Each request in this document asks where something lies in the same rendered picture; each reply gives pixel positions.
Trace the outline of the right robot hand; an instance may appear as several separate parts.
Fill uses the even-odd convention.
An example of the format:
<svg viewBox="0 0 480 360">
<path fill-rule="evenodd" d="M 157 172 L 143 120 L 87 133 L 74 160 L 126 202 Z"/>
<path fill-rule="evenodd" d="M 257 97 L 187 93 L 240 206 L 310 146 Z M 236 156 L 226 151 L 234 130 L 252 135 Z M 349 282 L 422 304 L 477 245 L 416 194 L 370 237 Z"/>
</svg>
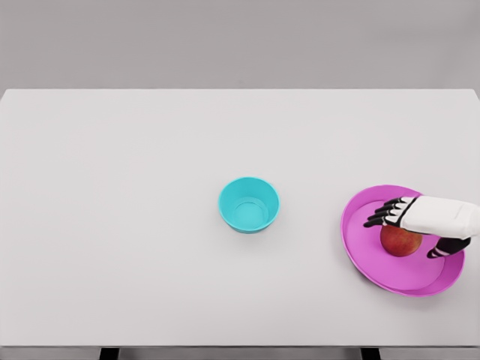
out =
<svg viewBox="0 0 480 360">
<path fill-rule="evenodd" d="M 438 236 L 427 258 L 449 257 L 464 250 L 472 238 L 480 236 L 480 205 L 434 196 L 402 196 L 376 209 L 363 227 L 386 225 Z"/>
</svg>

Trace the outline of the red apple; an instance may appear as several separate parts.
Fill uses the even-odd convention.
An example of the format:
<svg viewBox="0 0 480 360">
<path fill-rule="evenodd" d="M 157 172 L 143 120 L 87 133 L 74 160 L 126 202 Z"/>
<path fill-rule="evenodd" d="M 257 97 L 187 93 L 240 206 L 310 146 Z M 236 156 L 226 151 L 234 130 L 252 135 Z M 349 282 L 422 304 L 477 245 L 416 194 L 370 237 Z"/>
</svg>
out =
<svg viewBox="0 0 480 360">
<path fill-rule="evenodd" d="M 380 230 L 380 243 L 384 250 L 395 257 L 406 257 L 415 253 L 421 246 L 423 235 L 395 226 L 383 226 Z"/>
</svg>

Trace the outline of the pink plate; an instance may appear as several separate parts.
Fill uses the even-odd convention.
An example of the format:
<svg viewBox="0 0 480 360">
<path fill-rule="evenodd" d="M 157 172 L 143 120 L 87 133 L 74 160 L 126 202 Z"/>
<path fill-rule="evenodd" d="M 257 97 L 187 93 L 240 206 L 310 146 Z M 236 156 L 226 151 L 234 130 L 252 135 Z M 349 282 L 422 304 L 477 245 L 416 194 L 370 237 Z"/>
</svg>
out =
<svg viewBox="0 0 480 360">
<path fill-rule="evenodd" d="M 346 204 L 340 221 L 343 246 L 355 267 L 374 284 L 403 296 L 433 296 L 447 290 L 461 276 L 465 263 L 463 250 L 439 259 L 427 258 L 427 252 L 438 242 L 435 235 L 425 235 L 415 253 L 393 256 L 381 245 L 378 226 L 363 227 L 367 217 L 383 203 L 419 195 L 418 191 L 392 184 L 367 187 Z"/>
</svg>

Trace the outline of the blue bowl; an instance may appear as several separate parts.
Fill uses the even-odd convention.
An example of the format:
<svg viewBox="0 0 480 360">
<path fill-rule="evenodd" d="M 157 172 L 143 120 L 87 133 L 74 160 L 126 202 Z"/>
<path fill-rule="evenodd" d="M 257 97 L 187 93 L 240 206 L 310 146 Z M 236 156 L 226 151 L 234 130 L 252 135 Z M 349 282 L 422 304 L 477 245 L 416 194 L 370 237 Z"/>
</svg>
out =
<svg viewBox="0 0 480 360">
<path fill-rule="evenodd" d="M 275 187 L 257 177 L 236 178 L 221 190 L 218 211 L 223 221 L 239 233 L 258 233 L 269 227 L 281 209 Z"/>
</svg>

